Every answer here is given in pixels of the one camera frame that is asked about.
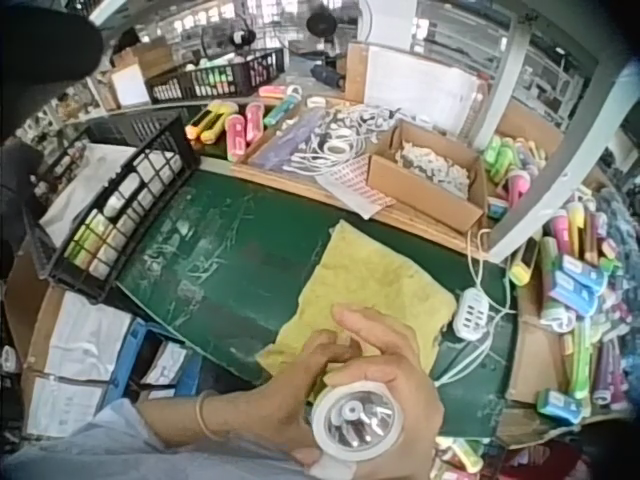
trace box of white parts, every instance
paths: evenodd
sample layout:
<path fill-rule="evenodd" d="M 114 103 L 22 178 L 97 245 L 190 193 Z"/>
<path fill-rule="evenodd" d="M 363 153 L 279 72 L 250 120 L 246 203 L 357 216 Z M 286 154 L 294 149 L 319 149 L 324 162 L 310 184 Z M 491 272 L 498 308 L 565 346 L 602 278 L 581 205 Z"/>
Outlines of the box of white parts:
<path fill-rule="evenodd" d="M 463 233 L 487 211 L 487 181 L 477 153 L 405 121 L 371 157 L 367 184 Z"/>

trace person's right hand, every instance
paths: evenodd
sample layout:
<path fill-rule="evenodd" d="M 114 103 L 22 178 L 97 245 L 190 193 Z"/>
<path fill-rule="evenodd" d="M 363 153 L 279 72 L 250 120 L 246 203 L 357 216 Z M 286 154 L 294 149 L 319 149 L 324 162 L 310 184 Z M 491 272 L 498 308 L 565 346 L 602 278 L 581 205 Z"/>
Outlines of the person's right hand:
<path fill-rule="evenodd" d="M 355 478 L 429 478 L 435 437 L 442 425 L 444 408 L 433 382 L 420 367 L 415 332 L 374 309 L 335 306 L 332 314 L 338 325 L 361 342 L 376 347 L 381 355 L 351 360 L 327 374 L 325 383 L 329 387 L 360 380 L 383 383 L 404 414 L 398 442 L 380 457 L 359 463 Z M 305 449 L 293 455 L 310 468 L 320 459 L 321 452 Z"/>

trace person's left hand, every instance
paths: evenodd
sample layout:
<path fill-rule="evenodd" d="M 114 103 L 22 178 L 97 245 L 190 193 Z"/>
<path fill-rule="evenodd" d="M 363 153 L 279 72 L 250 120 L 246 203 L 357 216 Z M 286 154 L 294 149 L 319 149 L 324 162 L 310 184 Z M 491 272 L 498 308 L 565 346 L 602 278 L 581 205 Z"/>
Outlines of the person's left hand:
<path fill-rule="evenodd" d="M 218 397 L 217 401 L 230 402 L 232 430 L 285 452 L 315 447 L 311 427 L 304 420 L 307 398 L 328 364 L 345 363 L 362 354 L 357 341 L 351 340 L 348 346 L 336 341 L 335 332 L 314 332 L 300 355 L 267 384 L 249 392 Z"/>

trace yellow cloth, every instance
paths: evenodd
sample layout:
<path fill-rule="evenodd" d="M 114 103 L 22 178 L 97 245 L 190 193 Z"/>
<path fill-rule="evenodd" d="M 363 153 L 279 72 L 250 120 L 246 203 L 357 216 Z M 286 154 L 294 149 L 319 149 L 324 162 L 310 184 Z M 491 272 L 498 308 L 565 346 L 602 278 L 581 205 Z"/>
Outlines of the yellow cloth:
<path fill-rule="evenodd" d="M 435 361 L 440 331 L 456 309 L 453 295 L 415 263 L 340 221 L 300 294 L 298 311 L 276 343 L 258 354 L 260 365 L 274 375 L 295 358 L 312 332 L 340 332 L 331 318 L 336 303 L 373 307 L 413 327 L 426 372 Z"/>

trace white power strip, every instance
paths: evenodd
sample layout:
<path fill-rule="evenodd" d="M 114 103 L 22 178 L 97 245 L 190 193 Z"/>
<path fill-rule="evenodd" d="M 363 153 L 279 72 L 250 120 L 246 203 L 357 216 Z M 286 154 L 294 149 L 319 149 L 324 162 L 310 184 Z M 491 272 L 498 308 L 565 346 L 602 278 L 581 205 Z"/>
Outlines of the white power strip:
<path fill-rule="evenodd" d="M 487 331 L 489 300 L 478 288 L 468 288 L 460 298 L 458 311 L 453 319 L 456 335 L 469 342 L 480 340 Z"/>

